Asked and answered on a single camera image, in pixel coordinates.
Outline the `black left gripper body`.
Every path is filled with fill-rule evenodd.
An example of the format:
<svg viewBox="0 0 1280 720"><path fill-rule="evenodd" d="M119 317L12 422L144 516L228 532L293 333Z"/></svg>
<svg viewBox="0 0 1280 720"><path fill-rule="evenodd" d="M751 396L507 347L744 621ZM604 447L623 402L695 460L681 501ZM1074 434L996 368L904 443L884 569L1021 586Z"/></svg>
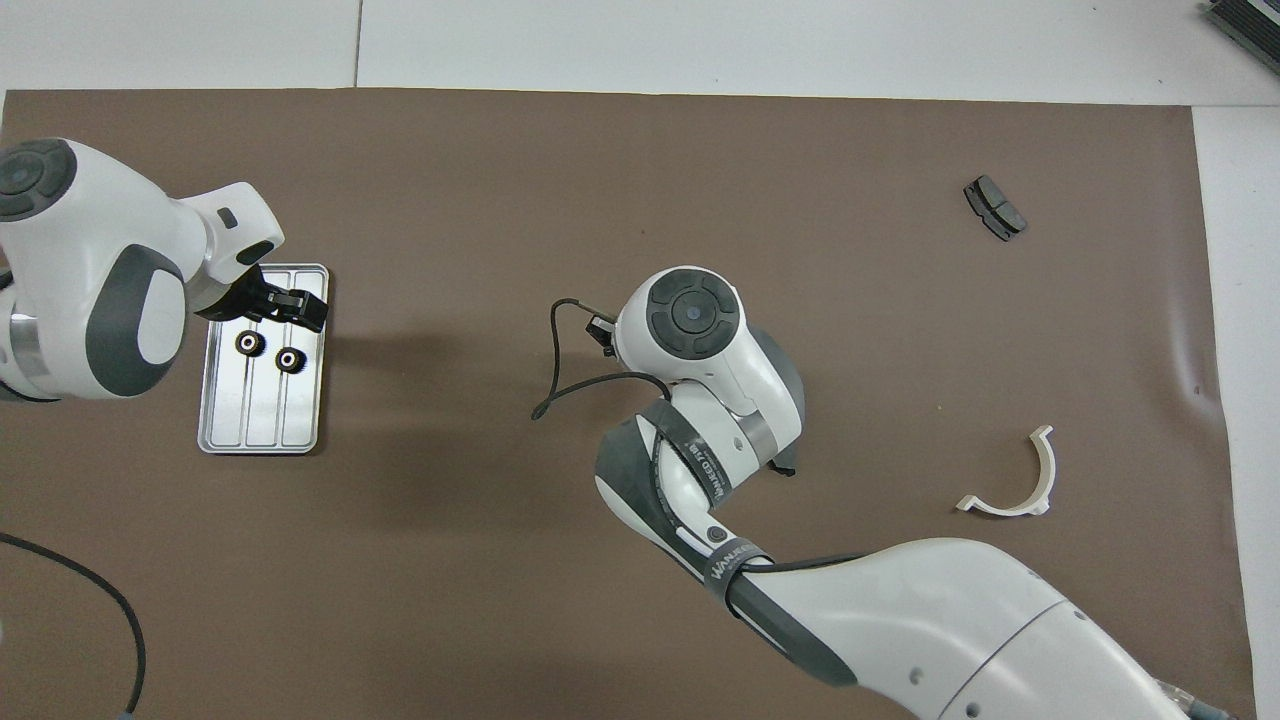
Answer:
<svg viewBox="0 0 1280 720"><path fill-rule="evenodd" d="M228 291L212 305L205 309L205 319L210 322L232 322L248 318L261 322L273 314L273 286L266 282L260 265L252 265Z"/></svg>

